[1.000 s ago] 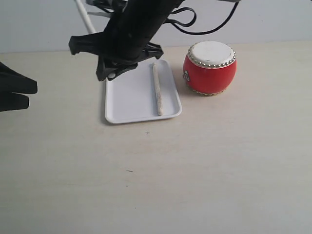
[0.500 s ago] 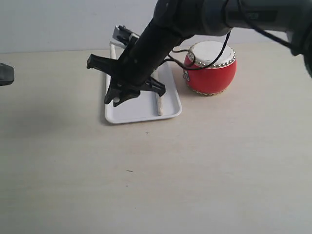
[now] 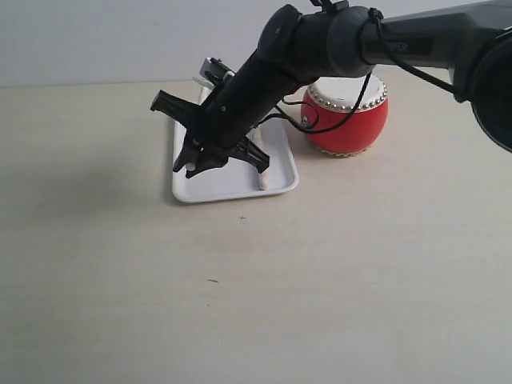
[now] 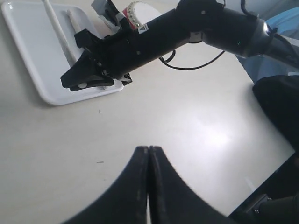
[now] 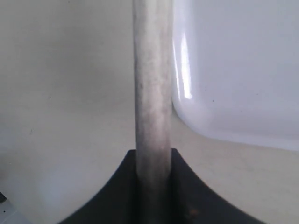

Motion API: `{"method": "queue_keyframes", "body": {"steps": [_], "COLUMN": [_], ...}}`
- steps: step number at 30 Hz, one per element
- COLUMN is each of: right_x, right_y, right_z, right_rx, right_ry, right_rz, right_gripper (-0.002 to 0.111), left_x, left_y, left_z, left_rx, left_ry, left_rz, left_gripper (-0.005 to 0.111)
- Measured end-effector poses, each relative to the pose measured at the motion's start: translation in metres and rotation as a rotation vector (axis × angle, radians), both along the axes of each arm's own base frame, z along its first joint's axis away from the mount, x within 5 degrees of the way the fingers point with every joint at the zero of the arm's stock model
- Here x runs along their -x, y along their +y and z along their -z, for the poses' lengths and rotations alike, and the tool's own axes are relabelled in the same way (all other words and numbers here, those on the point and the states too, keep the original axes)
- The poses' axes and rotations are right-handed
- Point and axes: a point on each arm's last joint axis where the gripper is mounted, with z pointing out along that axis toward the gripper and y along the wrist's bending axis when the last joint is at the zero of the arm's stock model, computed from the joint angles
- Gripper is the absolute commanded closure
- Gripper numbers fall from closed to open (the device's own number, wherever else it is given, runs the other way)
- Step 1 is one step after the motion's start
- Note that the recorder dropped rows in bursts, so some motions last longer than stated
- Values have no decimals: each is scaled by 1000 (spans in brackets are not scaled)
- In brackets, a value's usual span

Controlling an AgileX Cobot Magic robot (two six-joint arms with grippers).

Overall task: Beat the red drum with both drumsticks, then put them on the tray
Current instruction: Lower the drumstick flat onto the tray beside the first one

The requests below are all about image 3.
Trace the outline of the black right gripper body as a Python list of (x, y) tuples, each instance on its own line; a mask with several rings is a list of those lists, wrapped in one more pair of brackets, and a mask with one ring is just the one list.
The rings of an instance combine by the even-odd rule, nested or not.
[(265, 116), (302, 84), (291, 74), (252, 54), (235, 72), (235, 76), (212, 89), (201, 104), (188, 102), (161, 90), (150, 109), (165, 114), (186, 129), (190, 138), (194, 119), (204, 112), (199, 132), (205, 150), (246, 162), (259, 172), (270, 164), (268, 154), (259, 149), (247, 134)]

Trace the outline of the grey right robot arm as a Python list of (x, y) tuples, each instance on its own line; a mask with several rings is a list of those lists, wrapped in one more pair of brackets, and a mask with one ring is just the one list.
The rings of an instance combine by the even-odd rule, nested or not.
[(278, 104), (320, 78), (368, 80), (378, 65), (395, 65), (471, 104), (490, 140), (511, 148), (511, 4), (485, 1), (386, 18), (375, 8), (320, 1), (303, 14), (284, 5), (269, 19), (254, 52), (232, 71), (207, 58), (202, 76), (212, 91), (194, 104), (164, 91), (152, 110), (186, 131), (174, 171), (188, 178), (232, 158), (259, 172), (270, 163), (248, 133)]

